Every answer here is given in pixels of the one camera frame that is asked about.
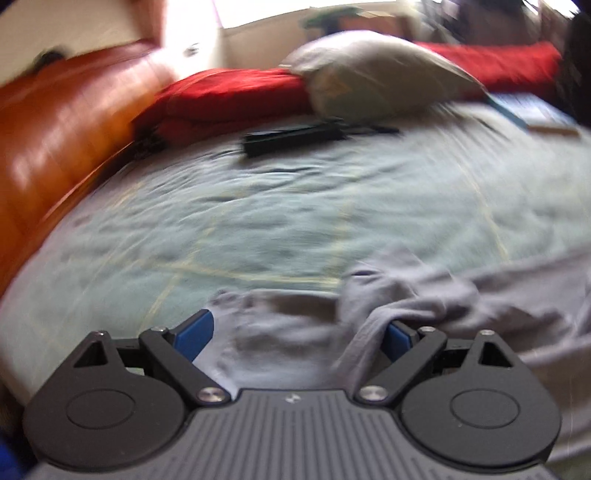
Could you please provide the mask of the grey-green plaid pillow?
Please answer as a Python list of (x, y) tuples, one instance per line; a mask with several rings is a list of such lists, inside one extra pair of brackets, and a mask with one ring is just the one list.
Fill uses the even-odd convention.
[(304, 80), (315, 114), (349, 122), (382, 120), (485, 93), (481, 82), (443, 56), (369, 30), (308, 42), (281, 66)]

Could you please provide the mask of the red duvet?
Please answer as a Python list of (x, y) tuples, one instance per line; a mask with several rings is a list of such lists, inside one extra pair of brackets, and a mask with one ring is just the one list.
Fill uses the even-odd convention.
[[(549, 42), (419, 45), (474, 75), (492, 93), (553, 97), (562, 55)], [(211, 69), (163, 89), (132, 121), (132, 132), (137, 141), (155, 137), (178, 146), (311, 113), (304, 79), (287, 69)]]

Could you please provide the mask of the black folded umbrella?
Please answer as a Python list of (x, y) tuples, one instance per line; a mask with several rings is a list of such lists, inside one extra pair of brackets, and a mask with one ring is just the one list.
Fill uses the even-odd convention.
[(399, 135), (396, 127), (329, 120), (276, 130), (258, 131), (242, 137), (242, 151), (247, 158), (346, 140), (356, 135)]

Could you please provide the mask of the orange wooden headboard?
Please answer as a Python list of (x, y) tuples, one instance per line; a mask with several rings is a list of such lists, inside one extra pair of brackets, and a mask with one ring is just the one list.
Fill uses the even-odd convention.
[(1, 89), (1, 286), (117, 162), (175, 79), (146, 40), (61, 60)]

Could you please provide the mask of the green stool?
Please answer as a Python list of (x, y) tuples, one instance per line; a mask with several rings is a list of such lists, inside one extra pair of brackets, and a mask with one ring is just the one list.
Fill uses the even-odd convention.
[(319, 9), (301, 20), (300, 24), (304, 30), (317, 29), (324, 35), (334, 34), (339, 32), (339, 23), (343, 18), (355, 17), (360, 11), (360, 7), (353, 5)]

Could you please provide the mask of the grey sweatpants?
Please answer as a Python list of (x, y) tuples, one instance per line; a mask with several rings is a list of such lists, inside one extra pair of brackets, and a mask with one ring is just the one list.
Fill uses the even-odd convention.
[(214, 334), (195, 364), (242, 388), (353, 392), (370, 375), (388, 324), (455, 338), (499, 334), (557, 401), (555, 462), (590, 455), (590, 252), (452, 274), (394, 247), (356, 263), (338, 293), (222, 291)]

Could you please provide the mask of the black backpack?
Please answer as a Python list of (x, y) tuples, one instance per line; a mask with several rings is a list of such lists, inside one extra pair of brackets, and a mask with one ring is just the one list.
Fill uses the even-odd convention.
[(590, 126), (590, 14), (570, 21), (556, 89), (564, 109), (578, 123)]

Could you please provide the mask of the white blue paperback book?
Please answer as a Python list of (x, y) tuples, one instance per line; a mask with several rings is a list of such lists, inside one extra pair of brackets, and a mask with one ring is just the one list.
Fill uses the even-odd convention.
[(529, 132), (563, 136), (580, 134), (572, 117), (533, 94), (488, 94), (487, 103)]

